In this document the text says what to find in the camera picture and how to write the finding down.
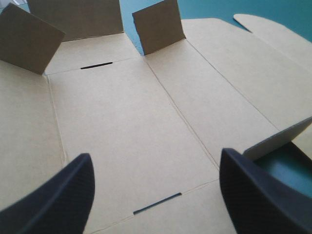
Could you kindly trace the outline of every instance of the cardboard flap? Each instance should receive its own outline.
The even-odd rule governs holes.
[[[32,14],[66,33],[64,41],[123,32],[119,0],[29,0]]]
[[[312,43],[282,24],[259,16],[236,14],[234,19],[300,66],[312,72]]]
[[[185,38],[176,0],[164,0],[132,15],[145,55]]]
[[[44,72],[65,35],[11,3],[0,15],[0,32],[0,59],[37,74]]]
[[[255,146],[247,149],[243,155],[256,160],[279,147],[287,144],[288,142],[294,140],[300,133],[302,133],[310,124],[312,123],[312,117],[307,118],[298,124],[293,125],[290,128],[287,128],[270,138],[256,144]]]

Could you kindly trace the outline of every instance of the flat cardboard box blank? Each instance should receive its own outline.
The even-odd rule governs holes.
[[[133,13],[144,54],[185,38],[177,0],[164,0]]]
[[[139,57],[125,33],[63,42],[46,74]]]
[[[119,0],[29,0],[32,14],[66,33],[64,41],[123,32]]]
[[[277,133],[187,40],[146,60],[217,164],[222,148],[243,152]]]
[[[0,61],[0,210],[62,169],[51,103],[45,77]]]
[[[254,34],[219,19],[182,21],[188,41],[279,130],[312,116],[312,74]],[[294,143],[312,156],[312,127]]]
[[[312,43],[282,24],[272,20],[245,14],[234,19],[292,61],[312,72]]]
[[[219,181],[176,197],[98,234],[235,234]]]
[[[0,14],[0,59],[42,74],[64,33],[9,4]]]
[[[69,159],[88,152],[94,163],[86,233],[218,178],[142,58],[48,77]]]

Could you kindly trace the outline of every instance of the cardboard slot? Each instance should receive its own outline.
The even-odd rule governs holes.
[[[96,64],[96,65],[92,65],[92,66],[81,67],[81,70],[90,69],[90,68],[94,68],[94,67],[106,66],[106,65],[110,65],[110,64],[113,64],[113,62],[106,62],[106,63]]]
[[[134,211],[133,214],[134,214],[134,215],[137,215],[137,214],[139,214],[139,213],[141,213],[141,212],[143,212],[143,211],[146,211],[146,210],[148,210],[148,209],[150,209],[150,208],[152,208],[152,207],[154,207],[154,206],[157,206],[157,205],[159,205],[159,204],[161,204],[161,203],[164,203],[164,202],[166,202],[166,201],[169,201],[169,200],[174,199],[174,198],[176,198],[177,196],[181,196],[181,195],[182,195],[182,193],[178,193],[178,194],[172,195],[172,196],[170,196],[170,197],[168,197],[168,198],[165,198],[165,199],[163,199],[163,200],[161,200],[161,201],[159,201],[159,202],[156,202],[156,203],[154,203],[154,204],[152,204],[152,205],[149,205],[149,206],[144,207],[144,208],[142,208],[142,209],[140,209],[140,210]]]
[[[45,73],[65,72],[103,61],[115,62],[138,56],[125,33],[67,41],[61,43]]]
[[[97,234],[236,234],[218,181]]]

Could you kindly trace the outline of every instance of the cardboard edge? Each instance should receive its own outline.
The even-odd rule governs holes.
[[[164,47],[163,47],[163,48],[160,48],[160,49],[158,49],[158,50],[155,50],[155,51],[153,51],[153,52],[146,52],[146,49],[144,48],[144,45],[143,45],[142,40],[141,40],[141,37],[140,37],[140,35],[139,35],[139,33],[138,33],[138,30],[137,30],[136,15],[137,15],[138,13],[142,12],[142,11],[149,10],[149,9],[153,9],[156,5],[159,6],[160,4],[162,4],[162,5],[167,4],[167,1],[168,1],[168,0],[162,0],[162,1],[158,2],[158,3],[155,3],[155,4],[151,5],[151,6],[145,7],[145,8],[143,8],[143,9],[141,9],[141,10],[138,10],[138,11],[132,13],[132,17],[133,17],[133,19],[134,19],[134,25],[135,25],[135,28],[136,28],[136,32],[137,32],[137,34],[138,34],[138,36],[139,36],[139,40],[140,40],[140,43],[141,43],[141,46],[142,46],[142,49],[143,49],[143,55],[149,55],[149,54],[155,53],[155,52],[157,52],[157,51],[163,49]],[[185,36],[184,30],[183,30],[183,25],[182,25],[182,19],[181,19],[181,13],[180,13],[179,4],[178,4],[177,0],[172,0],[172,1],[175,3],[175,5],[176,5],[176,7],[177,7],[177,10],[178,10],[178,12],[179,12],[180,27],[181,27],[182,32],[183,32],[183,38],[181,38],[180,40],[176,41],[176,42],[179,42],[179,41],[181,41],[181,40],[186,39],[186,36]]]
[[[312,124],[312,117],[309,117],[265,140],[252,146],[244,151],[243,156],[256,160],[264,155],[280,148],[281,146],[291,142],[298,135],[300,135],[305,129]]]
[[[74,41],[74,40],[80,40],[80,39],[87,39],[87,38],[95,38],[95,37],[102,37],[102,36],[109,36],[109,35],[116,35],[116,34],[121,34],[121,33],[125,33],[124,31],[124,24],[123,24],[123,18],[122,18],[122,12],[121,12],[121,4],[120,4],[120,0],[116,1],[118,2],[118,8],[119,8],[119,15],[120,15],[120,22],[121,22],[121,28],[122,30],[121,31],[118,31],[118,32],[114,32],[114,33],[109,33],[109,34],[103,34],[103,35],[94,35],[94,36],[87,36],[87,37],[77,37],[77,38],[70,38],[70,39],[64,39],[62,40],[62,42],[68,42],[68,41]],[[32,10],[32,6],[33,6],[33,3],[32,1],[28,1],[28,7],[29,7],[29,11],[30,11],[30,14],[34,15],[33,14],[33,10]]]
[[[274,24],[277,24],[279,25],[280,27],[283,27],[283,28],[287,28],[285,25],[281,24],[281,23],[278,23],[274,20],[271,20],[271,19],[268,19],[268,18],[265,18],[265,17],[261,17],[261,16],[256,16],[256,15],[251,15],[251,14],[235,14],[233,15],[233,19],[239,23],[241,26],[243,26],[244,28],[246,28],[246,30],[248,30],[249,32],[252,33],[252,30],[249,29],[242,21],[241,21],[241,18],[240,17],[252,17],[252,18],[256,18],[258,20],[262,20],[262,21],[267,21],[268,23],[274,23]]]
[[[31,71],[31,72],[33,72],[33,73],[36,73],[36,74],[39,74],[39,75],[43,75],[45,69],[47,68],[47,66],[48,66],[49,63],[51,62],[53,56],[55,55],[55,53],[56,53],[56,51],[58,50],[60,44],[62,43],[62,40],[64,39],[66,33],[63,32],[63,31],[61,31],[61,30],[59,30],[58,28],[52,26],[51,24],[49,24],[49,23],[43,21],[42,19],[38,18],[37,16],[35,16],[35,15],[33,15],[33,14],[31,14],[31,13],[29,13],[29,12],[23,10],[23,9],[21,9],[20,7],[14,5],[14,4],[11,3],[11,2],[3,9],[3,11],[2,11],[1,14],[0,14],[0,18],[1,18],[2,15],[8,14],[9,11],[12,10],[12,9],[25,12],[26,14],[29,14],[31,17],[36,18],[38,21],[41,21],[42,23],[44,23],[44,24],[46,24],[47,26],[53,28],[54,30],[58,30],[58,31],[62,34],[62,38],[58,41],[58,47],[55,48],[55,51],[54,51],[54,53],[52,54],[52,56],[49,58],[49,61],[47,62],[47,64],[46,64],[40,71],[39,71],[39,70],[38,70],[38,71],[29,70],[29,71]]]

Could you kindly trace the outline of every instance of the corrugated cardboard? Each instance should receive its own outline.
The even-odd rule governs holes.
[[[145,58],[217,164],[278,132],[187,40]]]
[[[283,130],[312,116],[312,73],[254,34],[219,19],[182,21],[188,41]],[[294,143],[312,157],[312,127]]]
[[[42,74],[64,33],[9,4],[0,15],[0,59]]]
[[[119,0],[29,0],[32,14],[66,33],[64,41],[123,32]]]
[[[235,234],[215,181],[98,234]]]
[[[218,178],[142,58],[48,77],[69,159],[88,152],[94,163],[86,233]]]
[[[105,62],[139,57],[125,33],[63,42],[46,74],[64,72]]]
[[[47,79],[0,61],[0,210],[62,168]]]
[[[255,36],[312,72],[312,43],[282,24],[258,16],[237,14],[234,19]]]
[[[177,0],[164,0],[133,13],[144,54],[185,38]]]
[[[252,160],[256,160],[294,140],[300,133],[309,127],[311,123],[312,117],[305,119],[247,149],[243,155]]]

